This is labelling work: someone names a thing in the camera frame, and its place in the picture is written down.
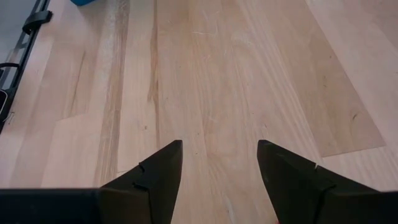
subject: dark wood streak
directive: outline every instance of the dark wood streak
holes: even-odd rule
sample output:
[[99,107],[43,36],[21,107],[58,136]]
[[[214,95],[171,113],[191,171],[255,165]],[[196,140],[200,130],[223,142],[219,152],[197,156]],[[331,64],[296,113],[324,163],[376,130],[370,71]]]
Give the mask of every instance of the dark wood streak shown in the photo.
[[119,0],[116,7],[112,74],[109,76],[108,94],[106,95],[104,108],[101,141],[95,170],[95,186],[100,186],[113,180],[116,178],[118,171],[120,110],[129,21],[129,0]]
[[83,52],[83,56],[81,58],[79,73],[77,75],[75,87],[74,87],[74,90],[73,90],[72,105],[70,105],[70,107],[68,108],[68,113],[66,114],[66,116],[64,116],[64,118],[69,118],[69,117],[72,117],[74,115],[78,115],[78,114],[74,114],[73,113],[73,107],[76,106],[76,104],[77,104],[77,97],[76,96],[77,96],[77,92],[78,92],[79,81],[80,81],[80,78],[81,78],[81,70],[83,68],[83,64],[84,64],[85,58],[86,58],[86,52],[84,51]]
[[155,106],[156,119],[156,146],[160,147],[160,127],[159,127],[159,73],[158,48],[157,48],[157,0],[154,0],[154,24],[152,26],[152,37],[150,38],[150,87],[148,92],[148,101],[153,101]]

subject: wooden floor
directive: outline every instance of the wooden floor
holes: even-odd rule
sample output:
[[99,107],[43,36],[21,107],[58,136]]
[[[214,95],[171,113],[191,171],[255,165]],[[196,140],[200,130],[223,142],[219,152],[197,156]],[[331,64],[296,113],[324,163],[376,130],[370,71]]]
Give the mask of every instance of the wooden floor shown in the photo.
[[275,223],[268,139],[398,189],[396,0],[51,0],[0,187],[100,186],[174,139],[174,223]]

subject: black bracket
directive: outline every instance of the black bracket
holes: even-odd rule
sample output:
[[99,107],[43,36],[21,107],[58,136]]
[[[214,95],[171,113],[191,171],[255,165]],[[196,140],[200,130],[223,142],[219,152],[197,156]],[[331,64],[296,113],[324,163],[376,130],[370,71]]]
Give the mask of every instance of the black bracket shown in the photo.
[[22,30],[30,35],[30,33],[33,30],[37,30],[40,28],[42,24],[50,22],[52,18],[52,12],[51,11],[41,11],[41,12],[36,12],[32,15],[30,15],[26,21],[25,24],[22,28]]
[[182,159],[176,140],[99,189],[0,189],[0,223],[170,224]]
[[4,72],[2,68],[7,68],[7,67],[19,68],[19,64],[11,62],[0,63],[0,79],[2,77],[2,73]]
[[280,224],[398,223],[398,192],[379,192],[267,140],[257,159]]

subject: light wood plank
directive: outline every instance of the light wood plank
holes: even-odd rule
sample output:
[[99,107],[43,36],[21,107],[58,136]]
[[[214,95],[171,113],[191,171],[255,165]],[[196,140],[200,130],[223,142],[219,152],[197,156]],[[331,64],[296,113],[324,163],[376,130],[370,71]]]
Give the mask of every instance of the light wood plank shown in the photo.
[[102,113],[55,123],[41,187],[92,187],[95,183]]
[[109,67],[111,72],[108,74],[106,87],[95,186],[102,186],[113,180],[118,172],[119,132],[130,5],[129,1],[121,0],[113,1],[111,6],[110,11],[115,13],[115,17],[111,21],[113,24],[112,34],[107,39],[112,42],[112,47],[109,48],[111,52],[109,59],[112,63]]
[[385,143],[304,0],[263,1],[322,156]]
[[190,1],[157,2],[156,73],[159,83],[160,145],[183,140],[183,170],[174,223],[217,223],[216,186],[210,185],[203,120],[196,71],[195,45],[190,25]]
[[129,2],[123,70],[118,172],[135,167],[159,147],[156,80],[152,62],[154,1]]
[[197,85],[200,101],[208,181],[214,209],[218,211],[215,222],[271,222],[275,219],[272,210],[261,213],[258,210],[271,205],[265,200],[261,176],[258,172],[248,172],[251,161],[256,160],[256,132],[231,45],[231,33],[225,26],[227,15],[221,1],[191,1],[189,13],[197,66],[190,75]]
[[398,4],[385,0],[377,4],[365,0],[308,1],[308,4],[388,150],[398,155],[398,50],[390,41],[391,35],[398,32],[391,25],[391,21],[398,19],[394,13]]
[[263,8],[256,1],[223,1],[223,7],[255,139],[266,138],[320,162],[313,134],[280,61]]
[[398,163],[386,148],[324,157],[323,162],[325,168],[376,190],[398,189]]
[[10,187],[12,173],[23,144],[27,124],[35,106],[47,60],[49,59],[54,37],[51,33],[59,26],[63,12],[64,1],[52,1],[50,8],[58,13],[53,16],[51,23],[43,25],[32,49],[31,57],[26,65],[24,77],[12,104],[14,117],[8,121],[0,135],[0,187]]
[[18,154],[11,187],[40,186],[54,124],[63,118],[70,97],[67,95],[70,87],[66,83],[79,76],[82,56],[83,51],[73,44],[54,43]]

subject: black metal rail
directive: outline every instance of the black metal rail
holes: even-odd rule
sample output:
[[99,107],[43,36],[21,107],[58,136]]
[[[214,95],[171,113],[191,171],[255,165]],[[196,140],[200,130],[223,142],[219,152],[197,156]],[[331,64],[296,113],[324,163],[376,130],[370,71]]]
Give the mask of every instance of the black metal rail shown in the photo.
[[[11,110],[12,102],[14,101],[19,83],[25,70],[26,63],[30,56],[30,51],[33,48],[37,34],[39,33],[40,25],[48,22],[51,19],[52,13],[45,11],[49,5],[50,0],[36,0],[26,23],[21,27],[21,35],[17,41],[14,50],[10,53],[7,62],[2,63],[0,68],[0,133],[7,122],[8,114]],[[22,57],[19,62],[18,55],[21,49],[24,49]]]

